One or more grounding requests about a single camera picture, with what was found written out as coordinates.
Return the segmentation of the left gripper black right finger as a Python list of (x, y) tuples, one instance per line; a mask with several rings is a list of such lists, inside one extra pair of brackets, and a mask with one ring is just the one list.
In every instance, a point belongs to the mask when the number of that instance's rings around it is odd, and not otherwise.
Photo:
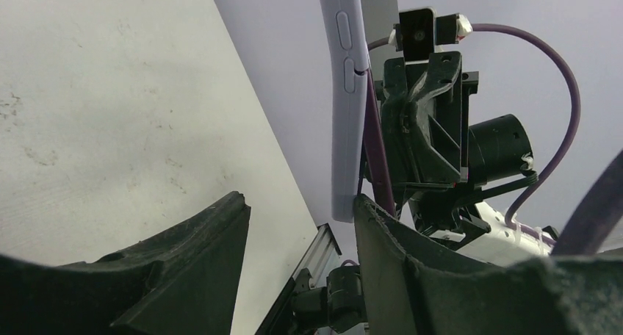
[(479, 262), (353, 202), (371, 334), (620, 334), (622, 260)]

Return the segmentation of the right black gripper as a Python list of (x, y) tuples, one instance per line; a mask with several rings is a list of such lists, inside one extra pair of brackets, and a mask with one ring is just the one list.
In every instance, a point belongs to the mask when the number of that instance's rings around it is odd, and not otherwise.
[(467, 98), (462, 55), (433, 53), (383, 67), (381, 131), (397, 206), (421, 192), (444, 192), (468, 180)]

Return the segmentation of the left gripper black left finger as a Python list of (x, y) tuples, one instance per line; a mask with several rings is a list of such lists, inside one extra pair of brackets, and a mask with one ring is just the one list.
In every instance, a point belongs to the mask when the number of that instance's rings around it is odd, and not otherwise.
[(230, 192), (93, 263), (1, 258), (3, 334), (228, 334), (251, 209)]

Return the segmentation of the clear lilac phone case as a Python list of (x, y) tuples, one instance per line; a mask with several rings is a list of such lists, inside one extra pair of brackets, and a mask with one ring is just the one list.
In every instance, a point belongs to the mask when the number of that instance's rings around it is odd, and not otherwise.
[(353, 221), (358, 194), (369, 56), (361, 0), (320, 0), (331, 58), (331, 217)]

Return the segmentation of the black smartphone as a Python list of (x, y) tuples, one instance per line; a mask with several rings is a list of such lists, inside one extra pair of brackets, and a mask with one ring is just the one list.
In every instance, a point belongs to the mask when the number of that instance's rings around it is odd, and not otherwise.
[(372, 72), (367, 71), (367, 97), (364, 116), (363, 146), (366, 154), (366, 163), (370, 172), (369, 182), (372, 185), (374, 199), (377, 205), (390, 216), (395, 217), (395, 202), (392, 184), (384, 148), (381, 124), (378, 117), (375, 85)]

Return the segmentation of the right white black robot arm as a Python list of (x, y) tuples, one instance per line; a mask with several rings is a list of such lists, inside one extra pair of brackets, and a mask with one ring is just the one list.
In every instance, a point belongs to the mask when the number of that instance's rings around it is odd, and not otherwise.
[(551, 231), (507, 222), (488, 204), (533, 186), (539, 175), (515, 115), (469, 123), (478, 83), (457, 51), (385, 61), (377, 90), (395, 208), (409, 208), (419, 233), (482, 262), (507, 266), (546, 256)]

